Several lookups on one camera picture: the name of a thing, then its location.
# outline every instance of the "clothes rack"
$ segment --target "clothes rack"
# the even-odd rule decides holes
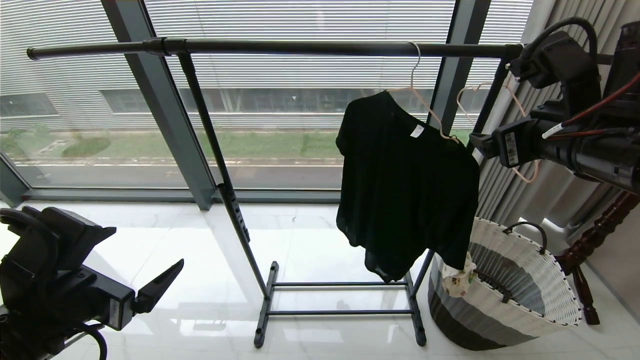
[[[508,45],[451,45],[451,44],[418,44],[422,56],[452,56],[473,58],[498,58],[500,63],[495,72],[493,83],[474,127],[475,132],[484,128],[486,120],[493,108],[495,100],[502,88],[502,83],[508,74],[506,65],[520,55],[522,46]],[[307,54],[334,56],[416,56],[415,45],[409,43],[376,43],[376,42],[268,42],[268,41],[221,41],[221,40],[191,40],[186,38],[151,38],[142,42],[118,42],[109,44],[83,44],[73,46],[57,46],[27,49],[27,55],[32,60],[57,58],[63,56],[80,56],[94,54],[133,54],[148,53],[158,56],[177,55],[184,72],[191,93],[195,100],[198,114],[207,134],[209,145],[213,150],[218,164],[222,182],[216,185],[225,209],[234,225],[234,230],[240,240],[244,253],[249,261],[251,270],[264,296],[262,308],[255,331],[253,344],[260,348],[264,344],[267,325],[271,316],[301,316],[301,315],[411,315],[416,342],[424,346],[427,342],[420,307],[417,302],[417,292],[426,275],[434,252],[429,250],[415,281],[407,273],[403,281],[384,282],[281,282],[277,281],[278,263],[272,262],[269,275],[265,282],[250,247],[249,231],[247,230],[231,178],[224,161],[220,144],[216,137],[207,105],[198,84],[196,69],[193,65],[193,53],[242,53],[242,54]],[[276,290],[281,288],[304,287],[402,287],[408,298],[408,309],[398,310],[272,310],[271,300]]]

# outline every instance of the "white siding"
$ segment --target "white siding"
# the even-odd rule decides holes
[[[531,0],[493,0],[481,43],[520,39]],[[257,40],[444,42],[454,1],[202,1],[147,0],[159,36]],[[156,127],[150,114],[112,114],[99,90],[137,88],[122,55],[31,61],[27,46],[112,42],[98,0],[1,0],[0,94],[45,92],[59,115],[2,118],[1,129]],[[393,88],[406,86],[415,58],[196,55],[203,87]],[[178,87],[187,87],[168,58]],[[439,58],[425,58],[415,84],[433,88]],[[469,83],[490,81],[495,61],[476,60]],[[220,126],[337,127],[342,114],[216,113]],[[466,120],[456,127],[468,127]]]

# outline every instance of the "striped basket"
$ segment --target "striped basket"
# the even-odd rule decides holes
[[[522,224],[540,230],[542,246],[511,231]],[[469,350],[490,350],[580,322],[578,302],[537,224],[503,227],[476,218],[469,252],[477,277],[464,297],[450,297],[442,287],[442,259],[437,256],[431,268],[431,317],[451,341]]]

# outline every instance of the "green lawn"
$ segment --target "green lawn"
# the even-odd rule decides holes
[[[463,143],[469,130],[453,130]],[[339,158],[335,146],[337,131],[218,131],[226,158]],[[205,155],[212,158],[211,146],[203,131],[198,140]],[[48,154],[37,154],[55,140],[71,140]],[[159,131],[101,133],[10,133],[0,136],[0,148],[11,158],[170,158],[171,152]]]

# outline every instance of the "black shirt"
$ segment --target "black shirt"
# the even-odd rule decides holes
[[[415,137],[417,126],[424,129]],[[369,271],[400,280],[427,248],[464,267],[479,184],[464,145],[443,139],[388,92],[351,102],[335,142],[344,156],[337,226],[367,249]]]

